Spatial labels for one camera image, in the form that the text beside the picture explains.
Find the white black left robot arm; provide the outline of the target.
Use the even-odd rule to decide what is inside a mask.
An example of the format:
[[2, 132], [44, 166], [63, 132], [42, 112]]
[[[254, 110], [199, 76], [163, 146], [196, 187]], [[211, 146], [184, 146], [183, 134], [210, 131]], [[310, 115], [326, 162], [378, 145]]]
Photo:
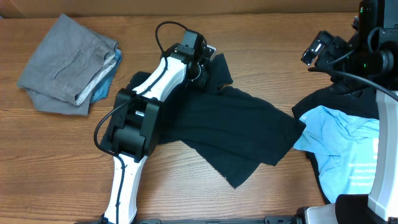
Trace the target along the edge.
[[162, 105], [183, 83], [205, 86], [205, 66], [215, 51], [203, 35], [187, 29], [180, 43], [162, 52], [159, 66], [146, 80], [119, 90], [113, 110], [106, 115], [106, 132], [96, 141], [114, 159], [111, 196], [100, 223], [134, 222], [142, 170], [159, 140]]

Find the black t-shirt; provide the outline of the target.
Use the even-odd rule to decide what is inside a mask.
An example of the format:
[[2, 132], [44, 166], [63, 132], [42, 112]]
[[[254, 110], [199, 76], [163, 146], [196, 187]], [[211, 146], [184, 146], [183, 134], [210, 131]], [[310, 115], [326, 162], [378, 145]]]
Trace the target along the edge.
[[239, 187], [259, 164], [276, 165], [305, 124], [232, 87], [224, 55], [210, 62], [204, 91], [181, 84], [162, 105], [158, 144], [181, 141]]

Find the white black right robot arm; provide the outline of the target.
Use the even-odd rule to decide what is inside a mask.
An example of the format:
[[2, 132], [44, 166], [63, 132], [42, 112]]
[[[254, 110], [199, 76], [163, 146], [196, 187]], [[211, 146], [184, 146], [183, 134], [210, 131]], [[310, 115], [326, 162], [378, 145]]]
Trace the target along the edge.
[[319, 32], [302, 56], [331, 78], [292, 109], [325, 203], [293, 223], [397, 222], [397, 2], [361, 1], [353, 28]]

